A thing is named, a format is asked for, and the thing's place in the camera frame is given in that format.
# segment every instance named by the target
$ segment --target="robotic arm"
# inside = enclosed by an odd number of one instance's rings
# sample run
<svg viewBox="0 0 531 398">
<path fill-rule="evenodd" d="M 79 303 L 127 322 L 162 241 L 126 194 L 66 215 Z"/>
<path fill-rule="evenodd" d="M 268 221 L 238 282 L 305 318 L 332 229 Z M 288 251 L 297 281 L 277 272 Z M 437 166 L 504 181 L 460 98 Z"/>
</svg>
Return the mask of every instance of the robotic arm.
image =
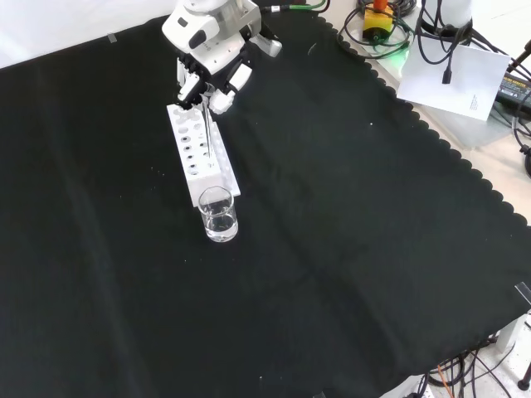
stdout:
<svg viewBox="0 0 531 398">
<path fill-rule="evenodd" d="M 180 0 L 163 33 L 178 52 L 177 104 L 189 109 L 208 94 L 216 114 L 230 108 L 251 76 L 248 42 L 269 56 L 282 48 L 251 0 Z"/>
</svg>

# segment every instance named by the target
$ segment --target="glass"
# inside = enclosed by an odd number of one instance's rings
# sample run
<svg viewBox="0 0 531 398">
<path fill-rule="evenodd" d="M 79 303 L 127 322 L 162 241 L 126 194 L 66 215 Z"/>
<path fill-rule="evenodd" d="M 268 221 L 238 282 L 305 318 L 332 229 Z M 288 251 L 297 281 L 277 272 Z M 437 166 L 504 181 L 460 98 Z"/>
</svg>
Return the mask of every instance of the glass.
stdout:
<svg viewBox="0 0 531 398">
<path fill-rule="evenodd" d="M 238 232 L 234 197 L 223 187 L 210 187 L 199 197 L 199 211 L 207 236 L 215 242 L 228 242 Z"/>
</svg>

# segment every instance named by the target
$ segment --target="water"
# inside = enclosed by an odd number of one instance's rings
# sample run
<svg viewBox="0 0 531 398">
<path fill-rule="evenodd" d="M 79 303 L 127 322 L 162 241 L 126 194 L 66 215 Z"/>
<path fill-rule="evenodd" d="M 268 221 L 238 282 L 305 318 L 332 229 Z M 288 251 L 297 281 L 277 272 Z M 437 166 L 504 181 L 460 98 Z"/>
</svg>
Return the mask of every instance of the water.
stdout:
<svg viewBox="0 0 531 398">
<path fill-rule="evenodd" d="M 207 217 L 204 220 L 207 236 L 215 242 L 228 242 L 238 232 L 238 220 L 234 209 L 222 216 Z"/>
</svg>

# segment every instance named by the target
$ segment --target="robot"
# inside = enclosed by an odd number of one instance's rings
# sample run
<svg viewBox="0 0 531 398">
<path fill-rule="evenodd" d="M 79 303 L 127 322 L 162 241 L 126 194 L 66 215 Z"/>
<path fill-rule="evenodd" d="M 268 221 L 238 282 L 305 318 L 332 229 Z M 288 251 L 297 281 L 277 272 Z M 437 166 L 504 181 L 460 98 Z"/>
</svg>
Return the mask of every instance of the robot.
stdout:
<svg viewBox="0 0 531 398">
<path fill-rule="evenodd" d="M 215 114 L 231 107 L 251 76 L 249 42 L 273 57 L 282 48 L 251 0 L 179 0 L 163 34 L 178 53 L 176 104 L 191 109 L 207 96 Z"/>
</svg>

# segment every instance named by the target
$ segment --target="white paper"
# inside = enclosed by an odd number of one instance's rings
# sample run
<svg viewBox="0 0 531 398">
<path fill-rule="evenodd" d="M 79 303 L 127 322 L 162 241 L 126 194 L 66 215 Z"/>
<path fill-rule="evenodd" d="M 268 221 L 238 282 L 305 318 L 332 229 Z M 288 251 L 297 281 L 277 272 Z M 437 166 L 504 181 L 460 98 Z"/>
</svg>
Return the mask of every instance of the white paper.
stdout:
<svg viewBox="0 0 531 398">
<path fill-rule="evenodd" d="M 441 42 L 422 38 L 422 49 L 429 60 L 440 60 L 446 53 Z M 417 40 L 402 69 L 397 97 L 403 100 L 487 120 L 510 57 L 467 46 L 457 46 L 451 62 L 451 83 L 442 84 L 448 61 L 431 65 L 424 61 Z"/>
</svg>

